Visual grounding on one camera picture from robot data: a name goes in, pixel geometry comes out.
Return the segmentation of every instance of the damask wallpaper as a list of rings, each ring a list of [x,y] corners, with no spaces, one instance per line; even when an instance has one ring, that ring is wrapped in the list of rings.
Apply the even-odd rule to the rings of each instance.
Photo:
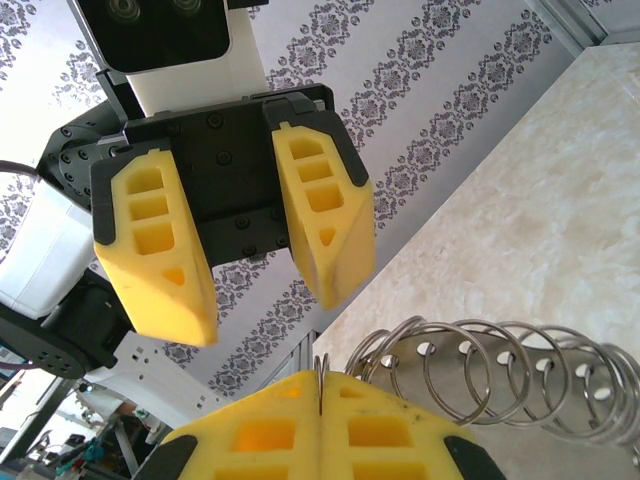
[[[621,0],[583,1],[604,9]],[[251,9],[270,88],[323,82],[334,90],[375,183],[378,268],[575,58],[575,46],[532,5],[272,0]],[[33,163],[54,128],[102,101],[97,70],[65,0],[0,0],[0,158]],[[32,184],[0,182],[6,252]],[[160,346],[220,395],[251,393],[339,313],[318,307],[287,251],[216,267],[214,278],[223,344]]]

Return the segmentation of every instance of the rectangular hole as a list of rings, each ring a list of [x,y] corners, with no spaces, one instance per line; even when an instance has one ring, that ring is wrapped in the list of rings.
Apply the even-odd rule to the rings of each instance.
[[[351,447],[412,447],[407,423],[398,417],[362,415],[349,419]]]
[[[291,450],[296,424],[286,418],[248,420],[238,428],[231,446],[233,452]]]
[[[331,167],[329,167],[329,162],[327,160],[321,160],[319,162],[300,165],[298,167],[298,175],[300,175],[300,180],[306,183],[331,177],[333,173],[331,172]]]
[[[166,252],[175,245],[173,229],[170,223],[136,228],[133,231],[133,239],[136,244],[136,250],[140,255]]]
[[[428,480],[419,463],[356,463],[353,480]]]
[[[147,168],[139,172],[132,173],[127,179],[127,193],[150,192],[164,187],[162,172],[159,168]]]
[[[289,467],[265,465],[263,467],[224,468],[216,472],[214,480],[288,480]]]
[[[344,198],[337,184],[309,189],[306,193],[314,212],[326,212],[344,205]]]
[[[289,143],[289,148],[294,160],[322,155],[323,153],[322,145],[310,138],[296,138]]]
[[[129,202],[131,220],[144,220],[145,218],[159,217],[169,213],[167,197],[145,198]]]

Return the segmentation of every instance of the metal coil spring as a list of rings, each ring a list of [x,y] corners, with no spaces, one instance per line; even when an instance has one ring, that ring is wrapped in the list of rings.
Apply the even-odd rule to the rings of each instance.
[[[466,391],[452,390],[455,366],[462,369]],[[393,331],[365,338],[345,371],[405,399],[408,390],[419,388],[413,395],[417,400],[409,400],[435,403],[459,425],[540,426],[589,443],[633,446],[640,439],[640,365],[624,350],[565,327],[412,317]],[[454,403],[468,396],[475,410],[459,411],[441,388],[450,391]],[[502,397],[500,411],[496,396]],[[637,462],[637,446],[633,450]]]

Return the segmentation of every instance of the black cable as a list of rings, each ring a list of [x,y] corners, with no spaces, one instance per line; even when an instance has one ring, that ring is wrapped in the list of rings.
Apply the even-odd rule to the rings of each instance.
[[[40,178],[35,168],[18,162],[0,160],[0,173],[14,173],[16,175],[26,175],[34,180]]]

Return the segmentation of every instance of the yellow foam pad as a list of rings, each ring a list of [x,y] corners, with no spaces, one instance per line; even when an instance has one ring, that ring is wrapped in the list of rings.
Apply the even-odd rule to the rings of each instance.
[[[293,260],[324,309],[375,268],[373,187],[358,187],[331,136],[284,122],[272,132]]]
[[[444,439],[471,434],[341,373],[301,372],[197,422],[180,480],[463,480]]]
[[[136,331],[169,342],[217,341],[217,305],[170,151],[152,150],[111,180],[116,239],[95,244]]]

